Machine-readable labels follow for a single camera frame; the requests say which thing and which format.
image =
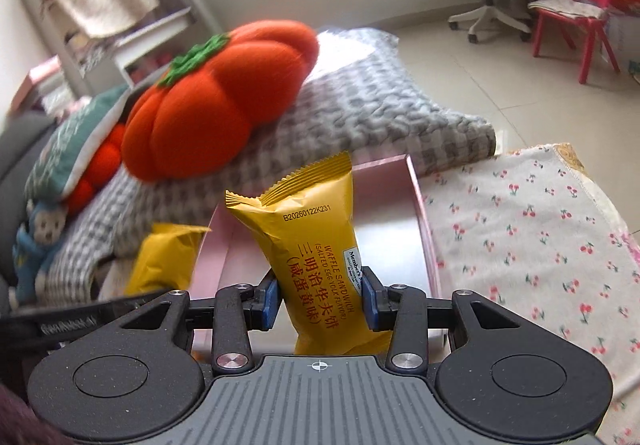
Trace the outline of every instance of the office chair base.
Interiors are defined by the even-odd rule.
[[[453,26],[454,23],[458,23],[460,21],[473,21],[476,22],[469,29],[469,41],[472,38],[476,38],[476,32],[481,30],[483,27],[487,26],[492,19],[497,19],[498,21],[510,26],[511,28],[515,28],[516,30],[521,31],[525,35],[521,35],[522,40],[529,40],[531,36],[531,29],[522,21],[518,21],[517,19],[513,19],[511,16],[508,16],[499,8],[493,5],[485,5],[480,8],[476,8],[470,12],[465,12],[464,14],[458,14],[456,16],[451,16],[449,18],[449,25],[452,30],[455,30],[456,27]]]

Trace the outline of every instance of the metal screw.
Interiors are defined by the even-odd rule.
[[[415,353],[398,353],[391,359],[391,362],[395,367],[400,367],[401,369],[415,369],[420,367],[424,361],[422,357]]]
[[[220,367],[225,369],[238,369],[238,367],[247,365],[247,362],[249,362],[249,359],[240,353],[225,353],[220,355],[216,361]]]

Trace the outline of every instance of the gray ridged panel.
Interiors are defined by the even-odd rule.
[[[496,445],[460,425],[423,381],[373,357],[267,357],[257,371],[215,381],[183,422],[145,445]],[[582,437],[576,445],[594,445]]]

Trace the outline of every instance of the waffle sandwich package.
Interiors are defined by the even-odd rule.
[[[304,167],[256,198],[227,191],[278,279],[298,332],[298,355],[376,354],[389,332],[367,327],[353,231],[351,160],[341,153]]]

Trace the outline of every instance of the blue stuffed toy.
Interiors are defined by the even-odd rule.
[[[62,246],[66,207],[39,202],[27,203],[28,226],[18,229],[13,248],[18,286],[9,292],[13,309],[36,302],[38,291],[44,288],[46,274],[56,252]]]

